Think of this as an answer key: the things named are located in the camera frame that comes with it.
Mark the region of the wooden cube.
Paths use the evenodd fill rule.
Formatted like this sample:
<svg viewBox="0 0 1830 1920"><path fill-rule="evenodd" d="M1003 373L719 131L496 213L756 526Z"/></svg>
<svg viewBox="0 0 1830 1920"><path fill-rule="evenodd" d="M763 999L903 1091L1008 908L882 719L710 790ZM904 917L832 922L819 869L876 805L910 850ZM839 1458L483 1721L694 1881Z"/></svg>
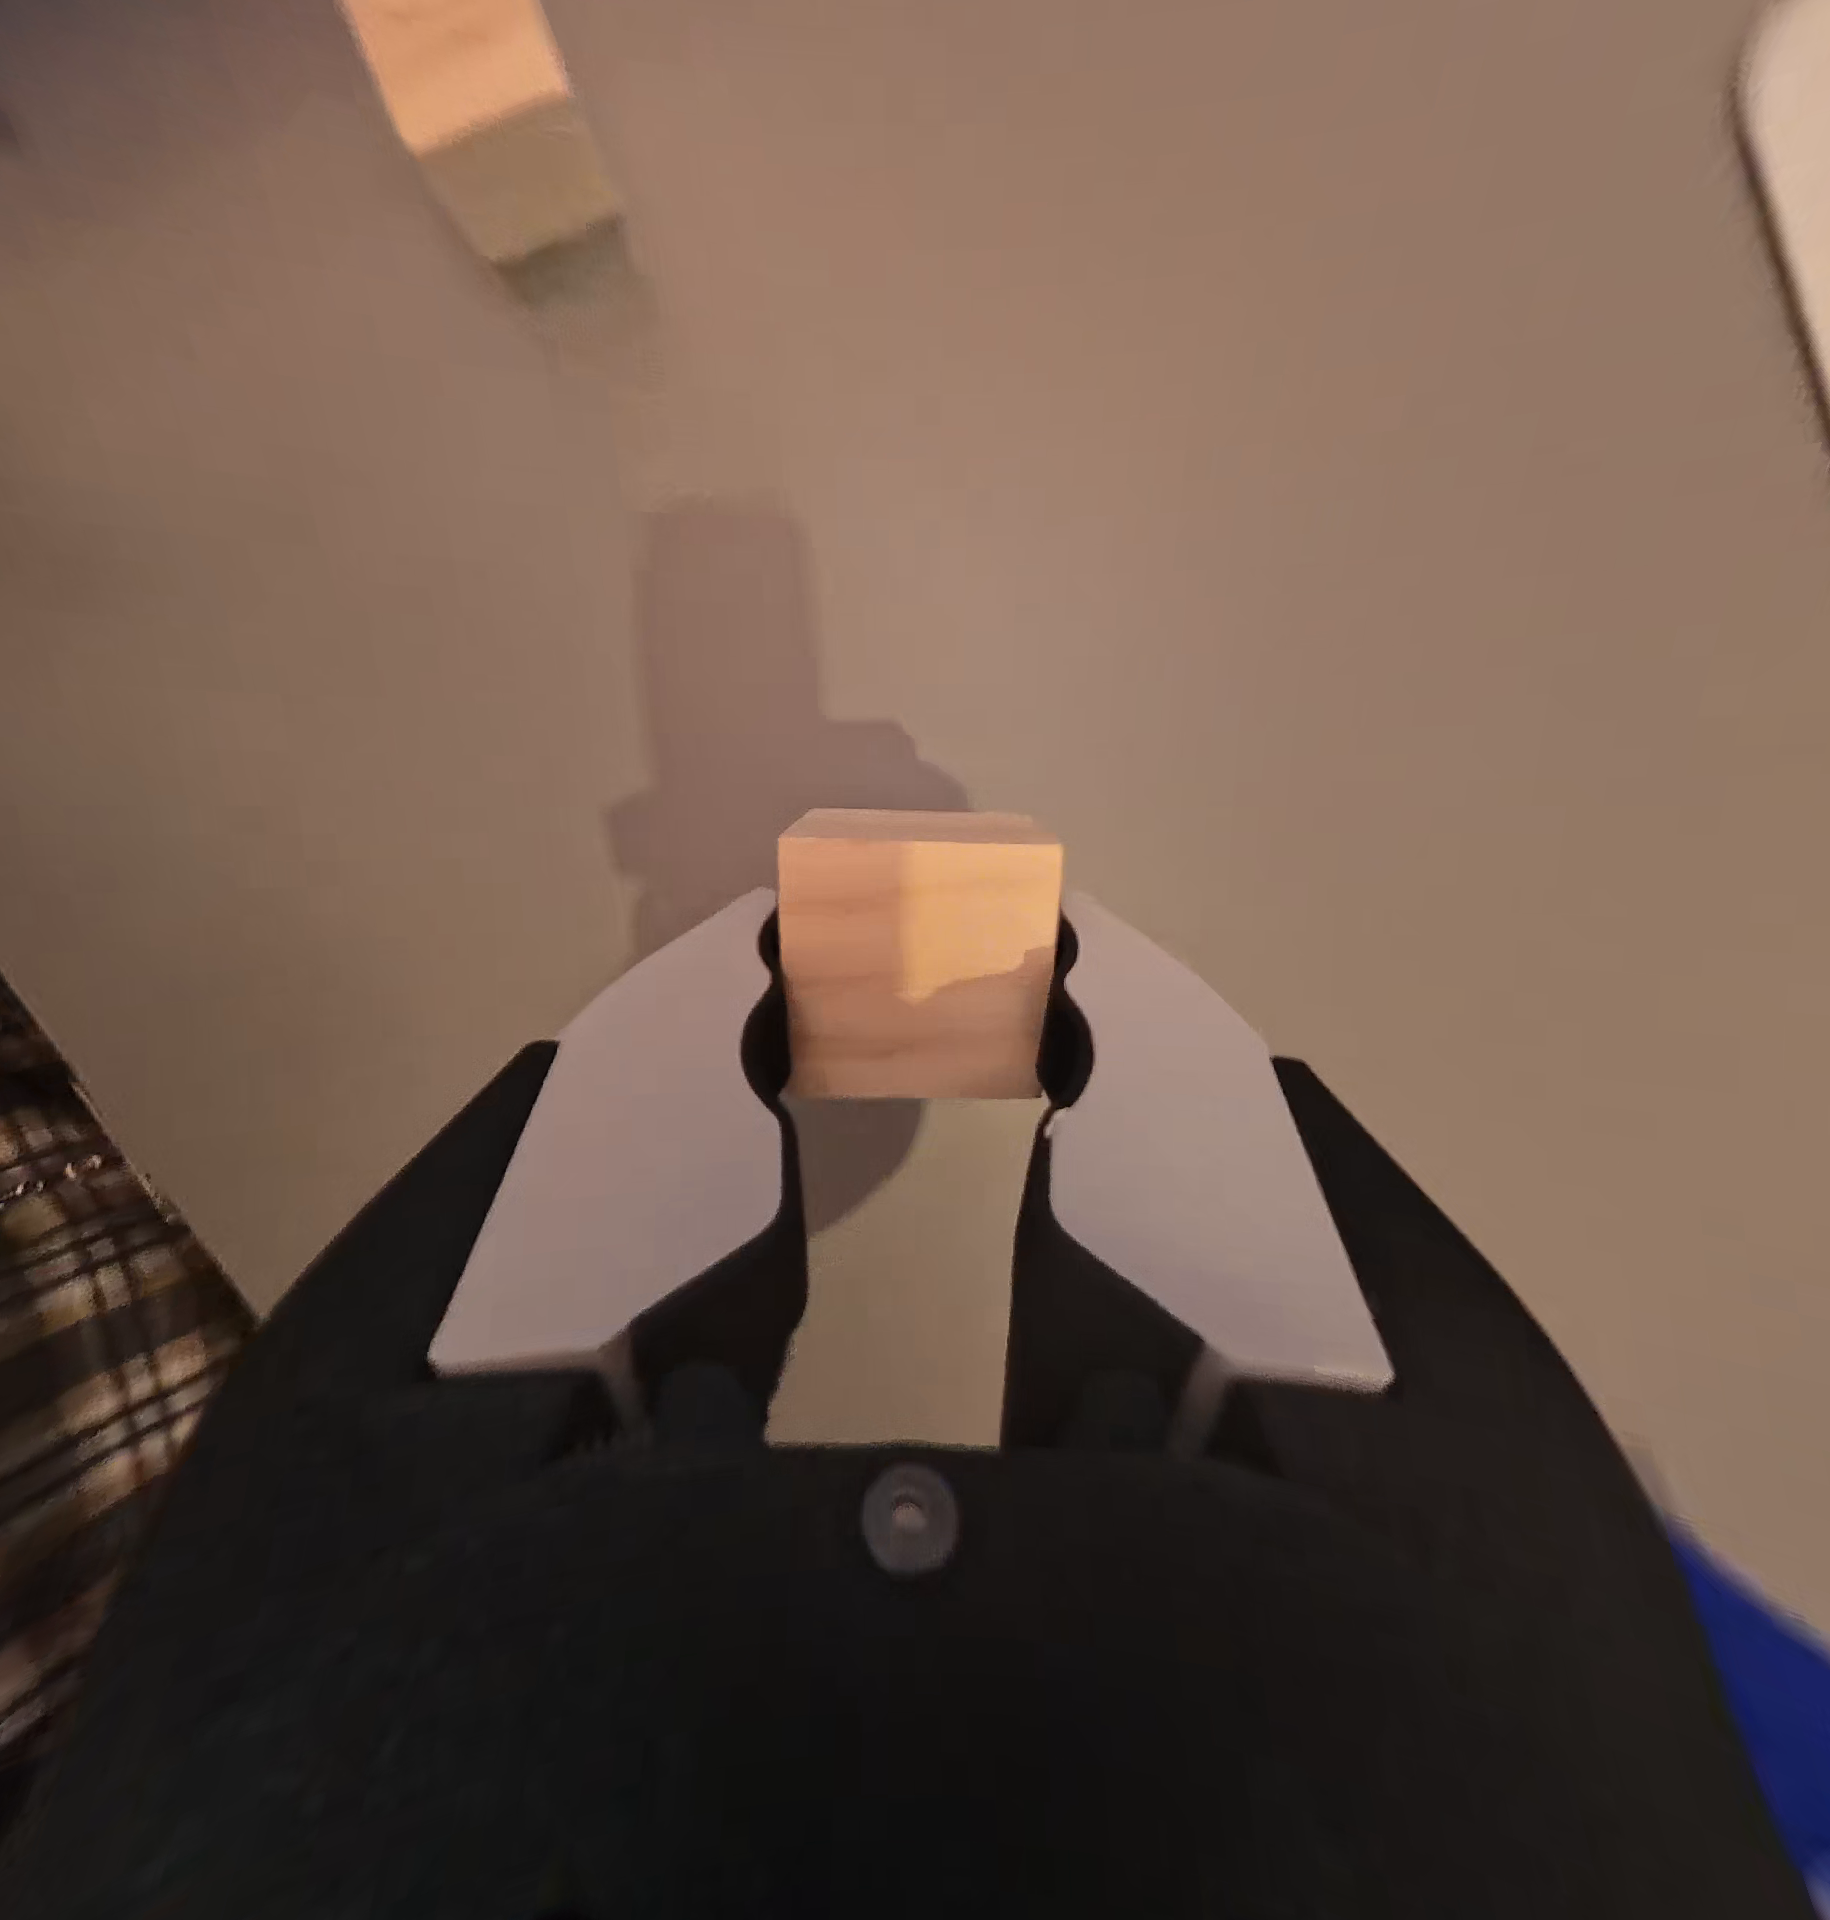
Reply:
<svg viewBox="0 0 1830 1920"><path fill-rule="evenodd" d="M403 151L498 271L614 227L621 197L541 2L340 2Z"/></svg>
<svg viewBox="0 0 1830 1920"><path fill-rule="evenodd" d="M790 1083L805 1100L1026 1100L1066 848L1022 814L814 808L778 841Z"/></svg>

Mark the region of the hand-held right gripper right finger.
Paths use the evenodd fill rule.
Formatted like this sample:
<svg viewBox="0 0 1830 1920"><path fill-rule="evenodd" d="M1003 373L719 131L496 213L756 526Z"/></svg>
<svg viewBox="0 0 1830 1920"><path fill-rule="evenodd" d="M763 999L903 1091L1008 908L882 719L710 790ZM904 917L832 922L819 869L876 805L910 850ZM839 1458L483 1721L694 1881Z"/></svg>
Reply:
<svg viewBox="0 0 1830 1920"><path fill-rule="evenodd" d="M1153 938L1062 903L999 1446L1265 1454L1251 1382L1378 1398L1384 1353L1262 1036Z"/></svg>

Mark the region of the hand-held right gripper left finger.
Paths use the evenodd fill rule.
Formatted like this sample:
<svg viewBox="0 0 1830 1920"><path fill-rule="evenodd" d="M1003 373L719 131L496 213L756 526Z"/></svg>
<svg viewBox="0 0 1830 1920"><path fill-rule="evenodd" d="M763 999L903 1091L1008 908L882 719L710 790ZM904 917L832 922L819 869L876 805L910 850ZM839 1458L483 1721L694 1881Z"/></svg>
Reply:
<svg viewBox="0 0 1830 1920"><path fill-rule="evenodd" d="M782 1126L742 1057L776 907L739 895L558 1033L430 1338L434 1375L591 1371L619 1423L644 1425L636 1323L782 1213Z"/></svg>

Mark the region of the blue plastic bin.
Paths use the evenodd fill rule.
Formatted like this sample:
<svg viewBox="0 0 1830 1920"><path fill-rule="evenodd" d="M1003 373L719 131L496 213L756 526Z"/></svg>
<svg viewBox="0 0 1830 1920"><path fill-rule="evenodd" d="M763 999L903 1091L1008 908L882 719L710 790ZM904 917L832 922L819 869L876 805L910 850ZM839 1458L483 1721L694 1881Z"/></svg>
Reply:
<svg viewBox="0 0 1830 1920"><path fill-rule="evenodd" d="M1830 1643L1687 1530L1670 1541L1776 1836L1830 1919Z"/></svg>

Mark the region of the person's plaid shirt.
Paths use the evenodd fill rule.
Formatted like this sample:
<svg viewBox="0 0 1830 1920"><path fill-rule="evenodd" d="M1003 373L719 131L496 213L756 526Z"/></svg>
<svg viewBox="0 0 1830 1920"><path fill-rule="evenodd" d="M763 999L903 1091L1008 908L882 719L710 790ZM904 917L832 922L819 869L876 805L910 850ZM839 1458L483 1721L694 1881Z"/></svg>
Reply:
<svg viewBox="0 0 1830 1920"><path fill-rule="evenodd" d="M0 1779L69 1704L251 1329L0 976Z"/></svg>

